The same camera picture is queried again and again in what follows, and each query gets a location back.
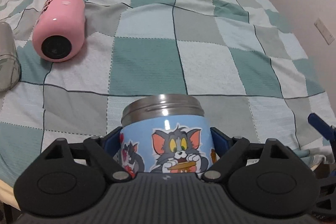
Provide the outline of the green checkered bed sheet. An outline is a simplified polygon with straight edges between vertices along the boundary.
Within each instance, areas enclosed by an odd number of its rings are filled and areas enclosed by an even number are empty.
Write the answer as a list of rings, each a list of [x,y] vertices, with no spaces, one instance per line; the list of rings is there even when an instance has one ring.
[[[1,95],[1,180],[13,185],[56,138],[105,135],[141,96],[200,101],[210,124],[252,142],[277,138],[310,166],[332,162],[307,117],[335,124],[313,64],[269,0],[85,0],[86,41],[42,60],[33,27],[46,0],[1,0],[22,78]]]

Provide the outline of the blue cartoon sticker cup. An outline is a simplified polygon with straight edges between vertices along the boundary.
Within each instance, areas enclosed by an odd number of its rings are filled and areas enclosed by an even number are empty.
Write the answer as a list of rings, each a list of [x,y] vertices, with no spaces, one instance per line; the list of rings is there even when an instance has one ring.
[[[216,153],[201,103],[185,94],[160,94],[132,102],[121,118],[118,162],[138,173],[204,173]]]

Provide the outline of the white wall socket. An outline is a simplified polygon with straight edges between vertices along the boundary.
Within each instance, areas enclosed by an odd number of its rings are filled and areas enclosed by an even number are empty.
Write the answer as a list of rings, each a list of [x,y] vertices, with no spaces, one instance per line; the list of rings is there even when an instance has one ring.
[[[320,18],[317,18],[314,25],[328,45],[330,45],[331,43],[335,41],[335,37],[330,32],[330,30],[327,28],[327,26],[325,26],[325,24]]]

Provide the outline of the stainless steel cup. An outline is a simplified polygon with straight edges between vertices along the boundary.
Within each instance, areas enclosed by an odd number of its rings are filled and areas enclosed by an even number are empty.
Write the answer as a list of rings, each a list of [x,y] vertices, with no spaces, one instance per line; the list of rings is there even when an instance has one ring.
[[[21,79],[21,64],[18,60],[11,26],[1,22],[1,92],[12,89]]]

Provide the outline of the pink cup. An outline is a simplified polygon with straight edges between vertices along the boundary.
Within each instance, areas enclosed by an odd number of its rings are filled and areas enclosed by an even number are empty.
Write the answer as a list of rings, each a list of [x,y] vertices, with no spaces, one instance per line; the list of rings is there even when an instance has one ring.
[[[36,53],[63,62],[79,53],[85,40],[85,1],[46,0],[33,28]]]

